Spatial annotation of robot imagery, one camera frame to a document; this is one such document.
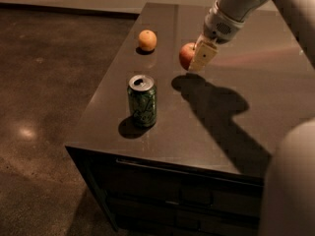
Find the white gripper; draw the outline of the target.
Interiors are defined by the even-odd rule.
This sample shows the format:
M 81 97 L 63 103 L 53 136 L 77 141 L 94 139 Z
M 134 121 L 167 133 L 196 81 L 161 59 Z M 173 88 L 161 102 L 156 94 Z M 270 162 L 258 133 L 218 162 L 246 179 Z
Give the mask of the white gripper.
M 245 16 L 242 10 L 217 0 L 205 16 L 203 33 L 195 42 L 189 71 L 204 69 L 218 54 L 217 46 L 212 42 L 204 41 L 205 37 L 217 44 L 227 43 L 243 28 L 244 22 Z

